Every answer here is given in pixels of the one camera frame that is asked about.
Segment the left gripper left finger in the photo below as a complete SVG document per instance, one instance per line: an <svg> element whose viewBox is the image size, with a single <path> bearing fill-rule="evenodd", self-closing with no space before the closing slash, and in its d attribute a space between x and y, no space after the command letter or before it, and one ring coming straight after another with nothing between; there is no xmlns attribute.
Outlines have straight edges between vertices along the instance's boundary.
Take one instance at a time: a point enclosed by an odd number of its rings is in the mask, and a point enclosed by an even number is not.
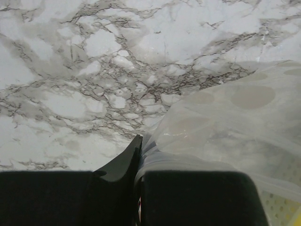
<svg viewBox="0 0 301 226"><path fill-rule="evenodd" d="M3 226L133 226L143 138L95 171L3 171Z"/></svg>

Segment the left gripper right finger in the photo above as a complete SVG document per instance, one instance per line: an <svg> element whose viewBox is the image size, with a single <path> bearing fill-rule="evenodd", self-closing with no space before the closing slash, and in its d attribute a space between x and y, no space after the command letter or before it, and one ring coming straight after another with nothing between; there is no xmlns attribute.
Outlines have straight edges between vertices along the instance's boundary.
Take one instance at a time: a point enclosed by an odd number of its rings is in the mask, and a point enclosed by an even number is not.
<svg viewBox="0 0 301 226"><path fill-rule="evenodd" d="M256 186L231 171L148 171L141 184L143 226L267 226Z"/></svg>

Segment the clear zip top bag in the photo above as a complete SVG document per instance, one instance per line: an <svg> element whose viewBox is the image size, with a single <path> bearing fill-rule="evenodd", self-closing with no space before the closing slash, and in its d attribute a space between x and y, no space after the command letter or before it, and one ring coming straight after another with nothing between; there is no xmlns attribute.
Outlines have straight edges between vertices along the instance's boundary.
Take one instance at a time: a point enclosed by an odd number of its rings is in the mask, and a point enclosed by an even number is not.
<svg viewBox="0 0 301 226"><path fill-rule="evenodd" d="M149 170L238 171L301 200L301 64L284 61L174 103L143 137Z"/></svg>

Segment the pale green plastic basket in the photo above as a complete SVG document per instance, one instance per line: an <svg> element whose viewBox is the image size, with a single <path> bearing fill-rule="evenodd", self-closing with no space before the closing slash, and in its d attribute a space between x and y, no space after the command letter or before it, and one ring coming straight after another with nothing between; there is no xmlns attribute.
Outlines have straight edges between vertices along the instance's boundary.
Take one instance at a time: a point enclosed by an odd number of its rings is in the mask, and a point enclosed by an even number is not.
<svg viewBox="0 0 301 226"><path fill-rule="evenodd" d="M301 226L301 204L262 192L261 202L270 226Z"/></svg>

